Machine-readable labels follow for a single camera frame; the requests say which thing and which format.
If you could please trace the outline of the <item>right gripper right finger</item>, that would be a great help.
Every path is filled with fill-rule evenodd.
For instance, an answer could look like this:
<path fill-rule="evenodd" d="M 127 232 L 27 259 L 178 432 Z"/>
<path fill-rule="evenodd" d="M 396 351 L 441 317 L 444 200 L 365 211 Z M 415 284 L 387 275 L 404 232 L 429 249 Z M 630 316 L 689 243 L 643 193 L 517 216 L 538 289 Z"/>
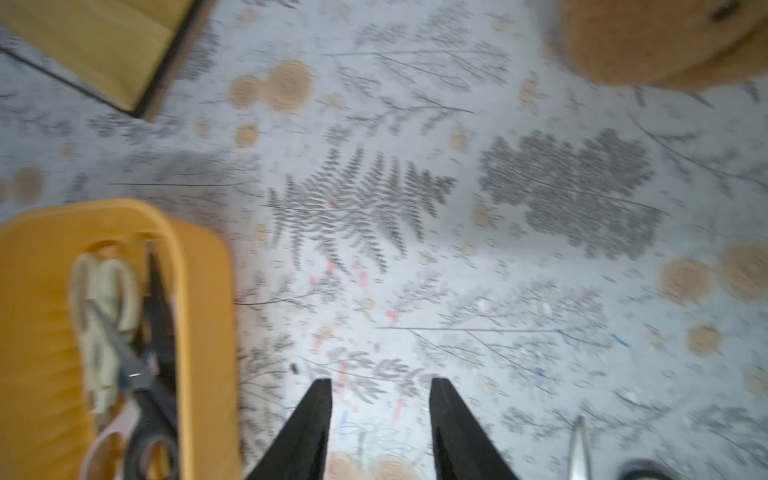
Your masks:
<path fill-rule="evenodd" d="M 437 479 L 518 480 L 450 380 L 432 379 L 429 410 Z"/>

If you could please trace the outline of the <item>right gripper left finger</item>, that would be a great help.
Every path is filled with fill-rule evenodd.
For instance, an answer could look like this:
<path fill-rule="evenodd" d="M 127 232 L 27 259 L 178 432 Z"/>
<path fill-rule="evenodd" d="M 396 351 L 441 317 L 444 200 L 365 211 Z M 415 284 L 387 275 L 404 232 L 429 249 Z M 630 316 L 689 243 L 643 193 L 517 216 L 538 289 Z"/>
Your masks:
<path fill-rule="evenodd" d="M 332 417 L 332 382 L 315 380 L 247 480 L 321 480 Z"/>

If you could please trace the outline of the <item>large black scissors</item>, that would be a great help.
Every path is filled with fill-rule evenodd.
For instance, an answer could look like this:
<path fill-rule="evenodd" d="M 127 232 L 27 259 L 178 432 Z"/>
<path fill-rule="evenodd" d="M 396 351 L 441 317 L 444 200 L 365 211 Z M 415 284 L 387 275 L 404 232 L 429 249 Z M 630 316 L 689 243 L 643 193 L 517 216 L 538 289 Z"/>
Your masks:
<path fill-rule="evenodd" d="M 150 328 L 149 358 L 155 365 L 146 365 L 143 371 L 133 372 L 129 380 L 140 415 L 126 448 L 123 475 L 126 479 L 148 479 L 155 450 L 161 449 L 168 464 L 168 472 L 161 477 L 178 479 L 181 459 L 174 324 L 155 253 L 147 254 L 147 264 L 148 296 L 144 301 L 144 318 Z"/>

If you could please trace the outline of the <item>pink handled scissors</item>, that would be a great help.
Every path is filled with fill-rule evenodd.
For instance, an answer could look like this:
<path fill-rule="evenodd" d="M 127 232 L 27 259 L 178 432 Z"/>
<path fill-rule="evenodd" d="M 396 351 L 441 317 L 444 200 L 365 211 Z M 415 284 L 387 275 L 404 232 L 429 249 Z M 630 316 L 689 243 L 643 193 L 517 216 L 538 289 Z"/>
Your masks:
<path fill-rule="evenodd" d="M 127 444 L 138 420 L 138 406 L 132 398 L 128 398 L 86 451 L 77 479 L 124 479 Z"/>

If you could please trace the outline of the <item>yellow storage tray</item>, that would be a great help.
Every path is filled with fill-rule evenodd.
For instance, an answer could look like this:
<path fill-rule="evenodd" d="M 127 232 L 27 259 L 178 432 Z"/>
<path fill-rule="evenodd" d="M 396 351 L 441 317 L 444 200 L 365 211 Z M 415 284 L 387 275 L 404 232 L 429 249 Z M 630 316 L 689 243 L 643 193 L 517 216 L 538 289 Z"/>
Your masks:
<path fill-rule="evenodd" d="M 38 209 L 1 227 L 1 475 L 74 479 L 96 427 L 69 314 L 76 257 L 111 246 L 137 273 L 156 241 L 174 306 L 181 475 L 242 472 L 229 248 L 210 230 L 137 200 Z"/>

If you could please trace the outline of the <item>wooden three-tier shelf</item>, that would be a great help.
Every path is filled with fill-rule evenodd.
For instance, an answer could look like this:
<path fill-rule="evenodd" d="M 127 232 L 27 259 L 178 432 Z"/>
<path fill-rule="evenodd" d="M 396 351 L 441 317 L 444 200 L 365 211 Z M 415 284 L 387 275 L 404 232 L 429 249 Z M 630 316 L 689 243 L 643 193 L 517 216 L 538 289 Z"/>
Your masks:
<path fill-rule="evenodd" d="M 1 25 L 73 74 L 3 46 L 7 58 L 145 122 L 158 116 L 212 1 L 4 1 Z"/>

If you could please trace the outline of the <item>brown teddy bear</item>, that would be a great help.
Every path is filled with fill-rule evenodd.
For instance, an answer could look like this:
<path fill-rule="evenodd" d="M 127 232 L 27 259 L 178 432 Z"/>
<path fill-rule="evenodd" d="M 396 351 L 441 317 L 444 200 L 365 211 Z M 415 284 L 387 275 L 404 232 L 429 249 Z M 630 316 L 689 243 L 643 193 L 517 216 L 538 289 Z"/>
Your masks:
<path fill-rule="evenodd" d="M 559 14 L 570 63 L 596 84 L 695 92 L 767 70 L 765 0 L 571 0 Z"/>

